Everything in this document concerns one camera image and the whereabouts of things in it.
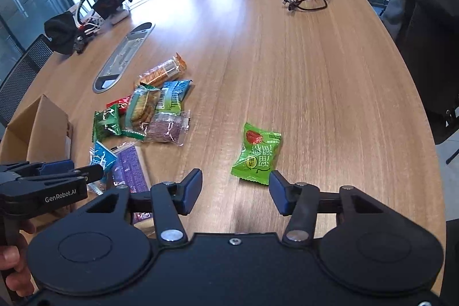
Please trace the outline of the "person's left hand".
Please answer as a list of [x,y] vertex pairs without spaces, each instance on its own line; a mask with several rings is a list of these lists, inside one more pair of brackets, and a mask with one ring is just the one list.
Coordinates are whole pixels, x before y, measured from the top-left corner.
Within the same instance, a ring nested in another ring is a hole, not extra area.
[[5,221],[1,219],[1,277],[7,289],[7,294],[14,297],[28,297],[34,293],[34,285],[26,262],[28,249],[27,240],[20,233],[34,234],[36,228],[30,220],[13,222],[15,241],[8,245]]

